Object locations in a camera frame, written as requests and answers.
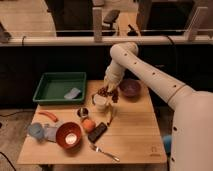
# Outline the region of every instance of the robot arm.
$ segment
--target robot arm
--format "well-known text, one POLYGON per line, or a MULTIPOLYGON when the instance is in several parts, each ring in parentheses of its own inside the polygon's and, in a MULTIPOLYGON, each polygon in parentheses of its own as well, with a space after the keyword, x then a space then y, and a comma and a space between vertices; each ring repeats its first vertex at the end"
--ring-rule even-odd
POLYGON ((138 47, 135 43, 112 46, 110 50, 112 61, 104 78, 105 86, 109 87, 108 91, 118 86, 123 79, 125 68, 127 68, 168 103, 172 109, 175 109, 181 98, 194 92, 185 83, 140 60, 136 56, 137 53, 138 47))
POLYGON ((115 44, 104 78, 108 91, 118 86, 125 68, 134 73, 174 110, 171 171, 213 170, 213 94, 185 83, 143 62, 135 43, 115 44))

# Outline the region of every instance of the small bowl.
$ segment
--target small bowl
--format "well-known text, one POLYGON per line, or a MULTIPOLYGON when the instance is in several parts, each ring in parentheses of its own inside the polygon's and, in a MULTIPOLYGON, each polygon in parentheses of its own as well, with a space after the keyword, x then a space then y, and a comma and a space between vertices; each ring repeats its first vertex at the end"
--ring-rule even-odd
POLYGON ((56 132, 56 142, 65 149, 76 146, 81 140, 81 128, 74 122, 61 125, 56 132))
POLYGON ((135 97, 140 94, 141 85, 137 80, 124 79, 119 84, 122 94, 126 97, 135 97))

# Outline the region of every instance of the green plastic bin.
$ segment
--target green plastic bin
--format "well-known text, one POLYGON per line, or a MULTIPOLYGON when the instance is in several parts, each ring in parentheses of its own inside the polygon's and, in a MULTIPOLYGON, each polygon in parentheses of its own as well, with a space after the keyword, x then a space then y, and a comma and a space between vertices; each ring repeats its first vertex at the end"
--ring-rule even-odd
POLYGON ((33 96, 33 102, 39 105, 83 104, 86 95, 85 72, 44 73, 33 96), (81 93, 74 99, 65 99, 72 88, 81 93))

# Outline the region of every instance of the cup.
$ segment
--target cup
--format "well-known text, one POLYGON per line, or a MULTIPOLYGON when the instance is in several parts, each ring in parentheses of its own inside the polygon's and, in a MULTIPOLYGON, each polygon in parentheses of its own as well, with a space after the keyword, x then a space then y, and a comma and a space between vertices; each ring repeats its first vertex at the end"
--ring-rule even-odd
POLYGON ((27 132, 30 136, 34 137, 38 141, 44 139, 44 129, 39 122, 35 122, 35 123, 31 124, 27 128, 27 132))
POLYGON ((106 97, 100 96, 99 94, 95 94, 93 96, 93 102, 96 106, 97 110, 100 112, 104 112, 108 107, 108 100, 106 97))

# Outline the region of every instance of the red bowl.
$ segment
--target red bowl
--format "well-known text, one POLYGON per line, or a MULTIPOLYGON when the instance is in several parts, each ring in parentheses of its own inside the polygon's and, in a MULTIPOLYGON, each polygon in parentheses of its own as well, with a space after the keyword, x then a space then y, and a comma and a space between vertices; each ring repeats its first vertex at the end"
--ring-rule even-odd
POLYGON ((74 122, 61 125, 56 132, 56 142, 59 146, 68 149, 76 146, 81 140, 81 128, 74 122))
POLYGON ((135 97, 140 94, 141 85, 137 80, 124 79, 119 84, 122 94, 126 97, 135 97))

